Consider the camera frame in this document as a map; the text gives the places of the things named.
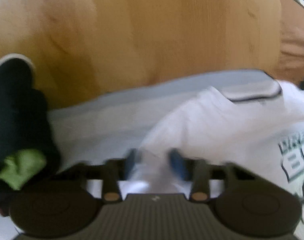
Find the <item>grey striped bed sheet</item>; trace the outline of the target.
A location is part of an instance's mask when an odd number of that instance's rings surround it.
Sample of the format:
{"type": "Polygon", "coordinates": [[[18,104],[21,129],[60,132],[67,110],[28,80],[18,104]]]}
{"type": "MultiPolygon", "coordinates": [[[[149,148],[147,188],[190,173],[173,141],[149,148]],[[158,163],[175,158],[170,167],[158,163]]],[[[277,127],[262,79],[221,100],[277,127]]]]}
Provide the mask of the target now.
{"type": "Polygon", "coordinates": [[[78,162],[100,164],[122,157],[137,148],[165,115],[209,86],[221,89],[265,81],[271,77],[256,69],[211,72],[52,110],[48,117],[62,156],[61,169],[78,162]]]}

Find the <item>white printed t-shirt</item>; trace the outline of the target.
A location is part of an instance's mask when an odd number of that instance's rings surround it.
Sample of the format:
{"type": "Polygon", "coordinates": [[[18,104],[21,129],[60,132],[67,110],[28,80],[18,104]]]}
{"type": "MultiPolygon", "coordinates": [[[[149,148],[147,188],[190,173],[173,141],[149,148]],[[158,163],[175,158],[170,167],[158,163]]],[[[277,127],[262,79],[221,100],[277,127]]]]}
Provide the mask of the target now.
{"type": "Polygon", "coordinates": [[[286,189],[302,200],[296,234],[304,239],[304,90],[277,81],[280,94],[237,102],[209,87],[165,116],[140,145],[142,161],[121,185],[129,193],[188,193],[170,169],[168,153],[177,148],[188,158],[232,162],[286,189]]]}

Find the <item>black and green folded garment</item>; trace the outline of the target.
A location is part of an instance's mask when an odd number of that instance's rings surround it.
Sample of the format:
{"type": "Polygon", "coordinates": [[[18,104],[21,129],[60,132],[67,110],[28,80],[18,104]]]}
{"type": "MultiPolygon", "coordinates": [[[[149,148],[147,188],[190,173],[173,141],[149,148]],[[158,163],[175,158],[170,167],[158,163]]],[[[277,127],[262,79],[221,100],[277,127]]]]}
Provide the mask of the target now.
{"type": "Polygon", "coordinates": [[[0,58],[0,215],[20,191],[39,190],[61,166],[48,122],[48,103],[33,85],[32,61],[0,58]]]}

